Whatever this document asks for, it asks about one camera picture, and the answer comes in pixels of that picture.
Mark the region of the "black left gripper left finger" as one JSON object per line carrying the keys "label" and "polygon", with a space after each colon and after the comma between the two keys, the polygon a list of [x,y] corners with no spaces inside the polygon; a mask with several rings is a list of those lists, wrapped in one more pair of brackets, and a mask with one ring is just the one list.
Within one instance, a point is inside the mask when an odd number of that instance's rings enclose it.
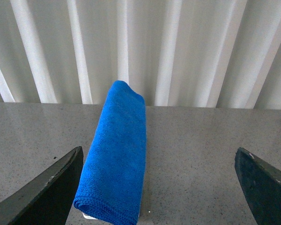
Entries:
{"label": "black left gripper left finger", "polygon": [[83,150],[79,146],[0,202],[0,225],[64,225],[82,167]]}

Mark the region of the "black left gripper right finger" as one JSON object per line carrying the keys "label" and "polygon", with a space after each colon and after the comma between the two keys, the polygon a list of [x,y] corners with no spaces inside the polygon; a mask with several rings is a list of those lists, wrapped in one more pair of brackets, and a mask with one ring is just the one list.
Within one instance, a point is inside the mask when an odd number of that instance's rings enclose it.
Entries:
{"label": "black left gripper right finger", "polygon": [[244,148],[238,148],[235,171],[258,225],[281,225],[281,171]]}

